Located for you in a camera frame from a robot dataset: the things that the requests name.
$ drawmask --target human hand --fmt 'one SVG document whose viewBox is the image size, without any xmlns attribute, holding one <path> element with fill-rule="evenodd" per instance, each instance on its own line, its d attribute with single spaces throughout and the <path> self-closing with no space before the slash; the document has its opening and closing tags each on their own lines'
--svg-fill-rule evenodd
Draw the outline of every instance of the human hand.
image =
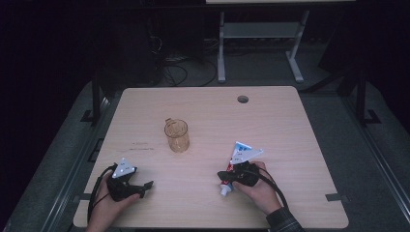
<svg viewBox="0 0 410 232">
<path fill-rule="evenodd" d="M 255 161 L 253 163 L 266 170 L 264 162 Z M 261 170 L 259 170 L 259 173 L 273 181 L 268 173 Z M 281 208 L 277 193 L 272 187 L 260 179 L 253 187 L 245 186 L 238 182 L 233 182 L 232 186 L 247 195 L 265 215 L 269 215 L 271 212 Z"/>
<path fill-rule="evenodd" d="M 134 194 L 122 201 L 116 202 L 109 195 L 106 181 L 112 171 L 102 177 L 100 188 L 97 191 L 96 201 L 94 202 L 93 213 L 86 228 L 86 232 L 102 232 L 120 216 L 120 214 L 139 198 L 139 194 Z"/>
</svg>

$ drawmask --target glass mug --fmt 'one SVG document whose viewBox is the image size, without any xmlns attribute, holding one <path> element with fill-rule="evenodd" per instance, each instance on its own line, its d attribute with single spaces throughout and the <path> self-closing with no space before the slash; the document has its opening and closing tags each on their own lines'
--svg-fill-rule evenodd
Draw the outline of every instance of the glass mug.
<svg viewBox="0 0 410 232">
<path fill-rule="evenodd" d="M 176 153 L 187 151 L 190 146 L 190 138 L 188 136 L 188 125 L 180 119 L 167 119 L 164 128 L 166 137 L 168 138 L 169 148 Z"/>
</svg>

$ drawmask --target sleeve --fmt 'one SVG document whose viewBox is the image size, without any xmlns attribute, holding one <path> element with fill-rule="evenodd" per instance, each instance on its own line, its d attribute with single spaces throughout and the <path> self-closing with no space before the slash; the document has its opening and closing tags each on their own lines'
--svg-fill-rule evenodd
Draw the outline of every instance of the sleeve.
<svg viewBox="0 0 410 232">
<path fill-rule="evenodd" d="M 266 216 L 271 225 L 271 232 L 304 232 L 301 224 L 293 217 L 289 209 L 281 208 Z"/>
</svg>

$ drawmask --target dark background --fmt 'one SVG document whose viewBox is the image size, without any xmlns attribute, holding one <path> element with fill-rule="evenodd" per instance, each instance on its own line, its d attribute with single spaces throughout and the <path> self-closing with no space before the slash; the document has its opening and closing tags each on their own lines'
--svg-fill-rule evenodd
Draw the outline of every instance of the dark background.
<svg viewBox="0 0 410 232">
<path fill-rule="evenodd" d="M 156 27 L 146 21 L 152 12 L 138 12 L 135 16 L 120 11 L 112 16 L 108 11 L 96 10 L 101 5 L 103 3 L 98 1 L 86 4 L 74 1 L 0 1 L 0 185 L 3 196 L 0 228 L 13 212 L 76 96 L 96 73 L 106 75 L 102 78 L 106 94 L 118 88 L 155 84 L 154 69 L 158 61 L 150 56 L 148 34 L 135 34 L 128 28 L 138 28 L 145 33 L 153 28 L 159 30 L 169 46 L 181 46 L 178 42 L 189 37 L 191 43 L 185 40 L 182 45 L 201 46 L 202 39 L 194 25 L 203 25 L 205 30 L 199 32 L 209 35 L 215 31 L 207 29 L 215 28 L 214 24 L 219 22 L 219 15 L 215 12 L 195 17 L 193 25 L 184 21 L 182 16 L 160 14 L 160 23 Z M 312 12 L 306 37 L 329 39 L 329 28 L 321 20 L 320 12 Z M 392 112 L 408 131 L 409 12 L 406 1 L 359 1 L 339 22 L 338 39 L 332 40 L 324 56 L 326 62 L 322 64 L 323 69 L 336 72 L 355 57 L 366 59 L 374 68 L 368 74 L 368 80 L 381 91 Z M 175 26 L 171 20 L 164 23 L 164 18 L 173 18 L 174 23 L 187 23 L 191 26 L 191 34 Z M 174 30 L 184 34 L 173 34 Z M 124 54 L 121 50 L 122 44 L 128 43 L 128 37 L 124 35 L 139 40 L 131 54 Z M 200 55 L 201 47 L 197 51 L 196 55 Z M 147 59 L 141 60 L 133 56 L 135 54 Z M 130 68 L 121 65 L 132 61 L 146 62 L 133 67 L 135 73 L 145 73 L 145 78 L 131 83 L 126 79 L 112 79 Z M 102 72 L 102 67 L 109 67 L 111 74 Z"/>
</svg>

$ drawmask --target table top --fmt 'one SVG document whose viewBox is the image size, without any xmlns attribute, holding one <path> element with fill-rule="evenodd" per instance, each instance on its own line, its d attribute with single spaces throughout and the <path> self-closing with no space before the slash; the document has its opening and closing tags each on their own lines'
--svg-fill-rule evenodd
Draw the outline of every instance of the table top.
<svg viewBox="0 0 410 232">
<path fill-rule="evenodd" d="M 247 96 L 249 102 L 238 102 Z M 176 154 L 163 128 L 168 118 L 189 127 L 190 147 Z M 131 185 L 154 181 L 114 226 L 139 228 L 268 228 L 241 192 L 220 195 L 235 141 L 264 153 L 289 209 L 304 228 L 343 228 L 348 219 L 295 88 L 203 87 L 127 89 L 119 102 L 85 193 L 113 162 L 137 166 Z M 88 201 L 73 222 L 85 227 Z"/>
<path fill-rule="evenodd" d="M 207 4 L 242 4 L 242 3 L 321 3 L 355 2 L 356 0 L 206 0 Z"/>
</svg>

